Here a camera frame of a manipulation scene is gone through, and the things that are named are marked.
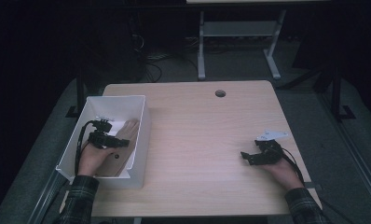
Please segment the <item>plaid shirt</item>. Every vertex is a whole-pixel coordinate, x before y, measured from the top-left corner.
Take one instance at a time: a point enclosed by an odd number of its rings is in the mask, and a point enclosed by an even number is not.
[[[285,195],[293,221],[296,224],[331,223],[307,189],[292,189]]]
[[[99,181],[87,175],[77,175],[67,195],[66,206],[53,223],[90,223],[93,200]]]

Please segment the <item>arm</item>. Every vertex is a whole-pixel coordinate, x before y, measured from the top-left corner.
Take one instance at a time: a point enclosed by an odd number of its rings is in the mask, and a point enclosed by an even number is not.
[[[98,149],[93,144],[84,147],[66,206],[53,223],[90,223],[93,200],[99,187],[99,181],[93,176],[104,159],[117,150],[118,148]]]
[[[309,191],[296,175],[293,167],[286,160],[281,159],[275,164],[261,165],[287,190],[285,200],[288,203],[294,223],[331,223],[323,215],[322,209],[311,197]]]

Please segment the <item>floor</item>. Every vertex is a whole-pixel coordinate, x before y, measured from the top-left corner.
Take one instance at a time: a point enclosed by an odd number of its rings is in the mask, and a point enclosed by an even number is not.
[[[262,49],[269,44],[269,39],[210,41],[205,59],[205,81],[264,79],[277,87],[308,72],[292,67],[299,46],[297,41],[281,40],[277,46],[274,58],[282,74],[280,80],[274,80],[270,76],[263,56]],[[189,39],[185,46],[192,46],[192,43],[193,40]],[[155,49],[150,56],[157,58],[166,53],[171,54],[165,49]],[[150,75],[143,77],[141,82],[157,80],[159,69],[162,74],[157,82],[198,81],[196,61],[195,51],[155,61],[155,66],[147,65]],[[325,99],[329,100],[330,91],[315,93],[312,89],[315,80],[316,77],[313,77],[291,90],[276,91],[283,112],[318,189],[323,212],[335,223],[371,223],[371,194],[361,178],[348,144],[343,140],[338,123],[332,119],[324,104]],[[347,130],[371,170],[371,114],[357,90],[346,80],[342,81],[341,100],[343,105],[350,107],[356,119],[343,120],[339,126]],[[74,80],[68,84],[53,108],[3,200],[0,206],[0,223],[35,223],[36,217],[42,217],[42,220],[38,219],[42,223],[50,223],[58,215],[63,195],[68,188],[67,182],[61,176],[49,181],[56,174],[55,165],[76,124],[76,119],[66,117],[72,105],[76,105]],[[53,183],[58,186],[56,189],[52,187]],[[54,193],[47,195],[44,189],[52,189]],[[43,204],[45,209],[39,210],[37,204]],[[132,222],[131,218],[92,218],[92,223],[102,221]],[[269,217],[268,223],[292,223],[292,219],[289,216]]]

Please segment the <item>gray carpet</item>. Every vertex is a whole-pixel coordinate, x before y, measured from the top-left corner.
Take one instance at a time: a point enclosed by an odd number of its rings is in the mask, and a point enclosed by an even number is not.
[[[298,47],[297,42],[281,41],[274,58],[282,73],[281,80],[273,80],[263,57],[262,48],[267,41],[248,42],[247,46],[233,44],[233,49],[224,53],[206,54],[206,81],[259,80],[265,79],[274,86],[284,84],[303,73],[292,68]],[[196,63],[196,53],[184,58],[172,58],[155,63],[163,72],[159,82],[197,81],[197,70],[188,60]],[[158,70],[149,66],[157,76]],[[311,89],[315,78],[305,81],[289,91],[277,91],[283,112],[287,117],[302,157],[307,165],[318,194],[353,223],[371,223],[371,196],[364,186],[355,163],[338,134],[337,124],[326,112],[321,98],[329,95],[314,93]],[[345,120],[357,147],[362,149],[365,161],[371,169],[371,114],[365,108],[357,91],[343,82],[342,102],[349,105],[357,119]],[[41,191],[60,158],[76,124],[75,119],[65,117],[68,108],[76,104],[76,83],[73,81],[58,101],[46,126],[36,139],[30,155],[23,164],[6,198],[0,207],[0,223],[27,223],[38,203]],[[64,178],[57,180],[64,183]],[[53,203],[43,223],[50,223],[58,215],[65,184]],[[335,223],[348,223],[329,205],[323,203],[324,213]],[[94,217],[92,223],[109,221],[110,217]],[[117,218],[118,223],[131,223],[129,218]],[[289,216],[269,217],[269,223],[292,223]]]

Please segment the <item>white cardboard box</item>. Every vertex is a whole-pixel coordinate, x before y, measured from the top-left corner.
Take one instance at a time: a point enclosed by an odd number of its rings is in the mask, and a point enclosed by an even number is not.
[[[148,144],[150,140],[151,119],[146,105],[145,96],[92,96],[81,112],[80,118],[73,130],[72,136],[62,155],[56,169],[68,180],[73,182],[75,178],[75,158],[77,139],[81,128],[90,120],[97,118],[109,119],[113,125],[110,135],[116,133],[123,127],[128,119],[140,121],[136,147],[127,161],[127,164],[119,176],[97,177],[100,188],[105,189],[139,189],[144,182],[145,161],[147,158]],[[83,142],[89,137],[89,133],[95,130],[88,125]]]

